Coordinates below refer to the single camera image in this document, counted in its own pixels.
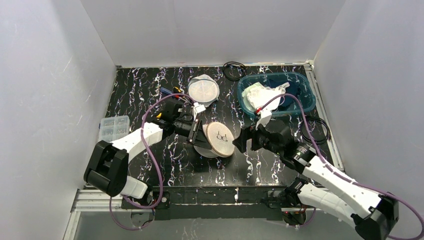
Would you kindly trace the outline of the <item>white mesh bag tan trim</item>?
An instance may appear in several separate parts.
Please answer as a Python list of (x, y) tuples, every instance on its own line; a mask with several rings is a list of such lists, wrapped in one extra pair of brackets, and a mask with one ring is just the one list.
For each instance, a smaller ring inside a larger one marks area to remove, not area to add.
[(201, 146), (194, 146), (194, 149), (205, 158), (228, 158), (235, 152), (233, 140), (235, 139), (232, 131), (221, 122), (211, 122), (202, 125), (206, 142), (210, 144), (211, 149)]

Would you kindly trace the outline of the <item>white mesh bag blue trim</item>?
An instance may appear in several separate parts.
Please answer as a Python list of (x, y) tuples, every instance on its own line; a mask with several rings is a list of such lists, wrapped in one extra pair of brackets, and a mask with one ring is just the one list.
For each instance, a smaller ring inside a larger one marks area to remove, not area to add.
[(192, 78), (188, 82), (188, 95), (201, 105), (208, 108), (217, 101), (220, 95), (220, 88), (217, 82), (207, 74), (202, 74)]

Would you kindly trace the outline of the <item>white bra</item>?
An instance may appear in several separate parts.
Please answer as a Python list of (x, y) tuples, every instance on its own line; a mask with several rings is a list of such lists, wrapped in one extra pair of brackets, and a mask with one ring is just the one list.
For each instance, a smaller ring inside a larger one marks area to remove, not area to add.
[(242, 93), (241, 98), (245, 107), (251, 111), (255, 112), (258, 108), (261, 108), (269, 100), (274, 98), (279, 94), (285, 94), (285, 88), (289, 84), (280, 85), (277, 88), (271, 88), (269, 86), (264, 86), (259, 82), (252, 84), (247, 87)]

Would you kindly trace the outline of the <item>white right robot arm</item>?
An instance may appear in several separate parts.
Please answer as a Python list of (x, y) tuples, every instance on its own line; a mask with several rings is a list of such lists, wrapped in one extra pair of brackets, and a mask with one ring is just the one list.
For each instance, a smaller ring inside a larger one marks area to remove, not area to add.
[(244, 153), (248, 141), (251, 141), (251, 150), (264, 149), (278, 155), (286, 167), (326, 188), (322, 190), (299, 179), (286, 190), (290, 199), (337, 217), (364, 240), (387, 239), (398, 222), (397, 200), (359, 186), (357, 181), (321, 160), (311, 145), (295, 140), (290, 128), (281, 121), (271, 121), (267, 126), (244, 126), (232, 143)]

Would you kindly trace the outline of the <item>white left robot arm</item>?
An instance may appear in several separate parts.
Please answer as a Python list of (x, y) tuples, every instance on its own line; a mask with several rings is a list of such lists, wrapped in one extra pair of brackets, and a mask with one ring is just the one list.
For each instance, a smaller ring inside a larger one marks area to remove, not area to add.
[(122, 195), (142, 199), (149, 193), (147, 183), (128, 175), (129, 162), (154, 144), (177, 134), (186, 138), (189, 144), (210, 150), (197, 115), (206, 107), (193, 103), (191, 113), (183, 112), (183, 104), (173, 98), (165, 100), (156, 116), (148, 116), (144, 126), (114, 140), (99, 141), (91, 154), (83, 175), (86, 183), (110, 197)]

